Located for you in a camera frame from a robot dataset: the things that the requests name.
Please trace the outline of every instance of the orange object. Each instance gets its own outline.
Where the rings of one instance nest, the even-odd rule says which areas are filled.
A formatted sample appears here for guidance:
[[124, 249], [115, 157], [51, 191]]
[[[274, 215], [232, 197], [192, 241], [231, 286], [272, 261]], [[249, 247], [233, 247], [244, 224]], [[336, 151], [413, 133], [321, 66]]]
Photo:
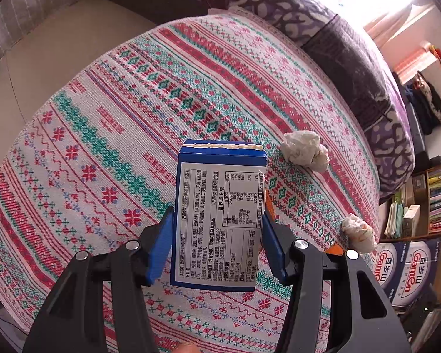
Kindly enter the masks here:
[[275, 208], [273, 207], [273, 201], [271, 200], [271, 196], [269, 195], [269, 191], [266, 190], [266, 204], [265, 204], [266, 210], [269, 213], [269, 216], [271, 219], [275, 219]]
[[327, 254], [336, 254], [341, 256], [343, 254], [343, 249], [338, 244], [333, 244], [330, 248], [325, 251]]

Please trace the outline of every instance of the nutrition label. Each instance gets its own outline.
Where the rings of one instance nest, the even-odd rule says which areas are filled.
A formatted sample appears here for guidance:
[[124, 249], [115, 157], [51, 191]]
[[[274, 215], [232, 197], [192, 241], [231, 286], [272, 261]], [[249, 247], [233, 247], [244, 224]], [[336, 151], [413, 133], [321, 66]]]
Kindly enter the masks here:
[[266, 167], [181, 164], [175, 280], [254, 287]]

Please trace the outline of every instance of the blue box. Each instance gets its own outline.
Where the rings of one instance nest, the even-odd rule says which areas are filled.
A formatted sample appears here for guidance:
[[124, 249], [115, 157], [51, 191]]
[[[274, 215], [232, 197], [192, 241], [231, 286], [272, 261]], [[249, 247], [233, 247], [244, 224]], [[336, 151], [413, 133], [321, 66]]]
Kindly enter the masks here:
[[176, 174], [172, 285], [254, 291], [267, 159], [259, 144], [186, 140]]

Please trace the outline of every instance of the white tissue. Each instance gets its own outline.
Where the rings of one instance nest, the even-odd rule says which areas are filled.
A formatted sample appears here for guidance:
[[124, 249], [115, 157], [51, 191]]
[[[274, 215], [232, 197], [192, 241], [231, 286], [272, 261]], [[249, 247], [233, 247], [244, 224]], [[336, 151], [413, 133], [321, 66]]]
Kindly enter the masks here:
[[377, 248], [374, 230], [355, 214], [349, 214], [343, 219], [341, 230], [349, 237], [350, 244], [359, 253], [366, 254]]
[[330, 159], [327, 147], [320, 144], [317, 133], [309, 130], [299, 130], [284, 134], [285, 141], [281, 143], [284, 159], [296, 165], [310, 167], [319, 173], [327, 170]]

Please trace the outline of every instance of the wall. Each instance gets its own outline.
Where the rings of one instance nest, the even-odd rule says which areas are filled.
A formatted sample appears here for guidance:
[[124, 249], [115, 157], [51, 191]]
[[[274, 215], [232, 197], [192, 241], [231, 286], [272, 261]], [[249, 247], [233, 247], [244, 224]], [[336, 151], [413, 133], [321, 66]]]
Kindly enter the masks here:
[[428, 41], [441, 48], [441, 12], [435, 6], [390, 39], [380, 51], [392, 69], [416, 51], [422, 41]]
[[[381, 52], [392, 69], [417, 50], [422, 41], [431, 42], [441, 48], [441, 13], [436, 7], [431, 8], [419, 20], [390, 39], [381, 48]], [[430, 158], [441, 155], [441, 127], [437, 127], [431, 135], [426, 136], [425, 143]]]

